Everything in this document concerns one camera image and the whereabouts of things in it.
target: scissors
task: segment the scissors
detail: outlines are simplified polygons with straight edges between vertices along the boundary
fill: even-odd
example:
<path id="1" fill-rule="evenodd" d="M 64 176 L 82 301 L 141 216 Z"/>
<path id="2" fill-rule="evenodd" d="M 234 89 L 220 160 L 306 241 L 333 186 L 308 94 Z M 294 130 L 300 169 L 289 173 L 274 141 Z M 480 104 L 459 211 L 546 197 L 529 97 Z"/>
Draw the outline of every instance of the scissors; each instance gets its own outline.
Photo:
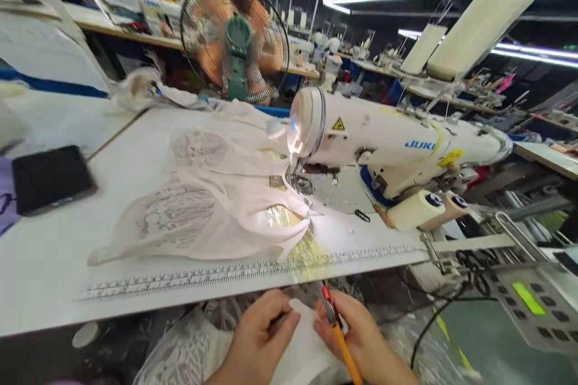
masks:
<path id="1" fill-rule="evenodd" d="M 353 361 L 351 353 L 349 353 L 349 349 L 345 343 L 345 335 L 343 334 L 343 323 L 341 322 L 341 318 L 339 317 L 339 312 L 335 307 L 335 303 L 327 290 L 327 286 L 320 282 L 321 285 L 321 292 L 322 292 L 322 302 L 323 306 L 325 307 L 325 313 L 327 314 L 327 319 L 329 320 L 329 325 L 331 326 L 331 334 L 337 343 L 337 347 L 339 348 L 339 352 L 341 353 L 341 358 L 343 359 L 343 363 L 347 367 L 347 371 L 351 376 L 351 381 L 354 385 L 363 385 L 363 379 L 361 378 L 361 374 L 359 374 L 359 370 Z"/>

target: black tablet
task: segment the black tablet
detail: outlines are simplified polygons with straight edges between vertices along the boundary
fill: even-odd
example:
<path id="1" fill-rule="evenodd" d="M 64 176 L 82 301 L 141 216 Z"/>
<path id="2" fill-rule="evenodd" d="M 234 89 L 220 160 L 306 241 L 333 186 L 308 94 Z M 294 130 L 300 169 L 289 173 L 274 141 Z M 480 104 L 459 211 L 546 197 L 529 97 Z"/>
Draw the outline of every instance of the black tablet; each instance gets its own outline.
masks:
<path id="1" fill-rule="evenodd" d="M 12 161 L 16 209 L 34 215 L 96 191 L 78 146 L 61 147 Z"/>

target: person's left hand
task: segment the person's left hand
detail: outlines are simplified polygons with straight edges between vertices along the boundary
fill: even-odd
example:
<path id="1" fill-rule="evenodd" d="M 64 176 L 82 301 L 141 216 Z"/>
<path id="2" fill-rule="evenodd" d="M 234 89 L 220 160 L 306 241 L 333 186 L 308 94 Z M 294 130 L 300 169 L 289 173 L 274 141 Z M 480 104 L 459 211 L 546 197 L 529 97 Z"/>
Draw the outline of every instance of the person's left hand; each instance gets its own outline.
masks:
<path id="1" fill-rule="evenodd" d="M 282 315 L 287 316 L 271 332 L 272 321 Z M 300 318 L 283 292 L 279 289 L 266 292 L 241 317 L 223 365 L 206 385 L 269 384 Z"/>

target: orange handle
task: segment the orange handle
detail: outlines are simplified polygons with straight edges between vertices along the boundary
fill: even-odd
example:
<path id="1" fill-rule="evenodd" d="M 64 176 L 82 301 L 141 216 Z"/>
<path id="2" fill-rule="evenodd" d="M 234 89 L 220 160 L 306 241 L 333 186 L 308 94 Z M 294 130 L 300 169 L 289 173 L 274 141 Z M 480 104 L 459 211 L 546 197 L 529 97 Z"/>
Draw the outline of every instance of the orange handle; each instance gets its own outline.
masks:
<path id="1" fill-rule="evenodd" d="M 373 205 L 373 210 L 378 213 L 379 217 L 385 223 L 386 226 L 388 226 L 390 229 L 394 227 L 390 218 L 387 216 L 387 212 L 385 212 L 382 208 L 380 208 L 377 203 Z"/>
<path id="2" fill-rule="evenodd" d="M 345 364 L 345 367 L 347 367 L 347 371 L 351 376 L 351 382 L 353 382 L 354 385 L 363 385 L 363 379 L 361 378 L 359 370 L 357 370 L 357 366 L 355 365 L 353 358 L 351 358 L 351 353 L 349 353 L 349 349 L 345 343 L 343 331 L 341 331 L 341 328 L 339 328 L 337 323 L 331 325 L 331 333 L 337 343 L 337 347 L 339 348 L 339 352 L 343 358 L 343 363 Z"/>

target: hand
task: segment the hand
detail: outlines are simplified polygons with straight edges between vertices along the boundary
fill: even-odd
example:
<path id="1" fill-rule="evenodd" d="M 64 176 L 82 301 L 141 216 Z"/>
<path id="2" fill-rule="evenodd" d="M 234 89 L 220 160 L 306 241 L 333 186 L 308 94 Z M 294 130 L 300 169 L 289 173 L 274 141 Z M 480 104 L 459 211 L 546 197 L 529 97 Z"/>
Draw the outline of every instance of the hand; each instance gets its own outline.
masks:
<path id="1" fill-rule="evenodd" d="M 369 311 L 358 300 L 338 291 L 331 291 L 337 310 L 348 326 L 345 342 L 359 373 L 376 385 L 417 385 L 408 365 L 390 348 Z M 331 334 L 323 303 L 315 307 L 313 327 L 337 358 L 341 354 Z"/>
<path id="2" fill-rule="evenodd" d="M 279 328 L 271 332 L 271 322 L 283 315 Z M 241 317 L 223 365 L 206 384 L 268 385 L 300 318 L 283 292 L 266 292 Z"/>

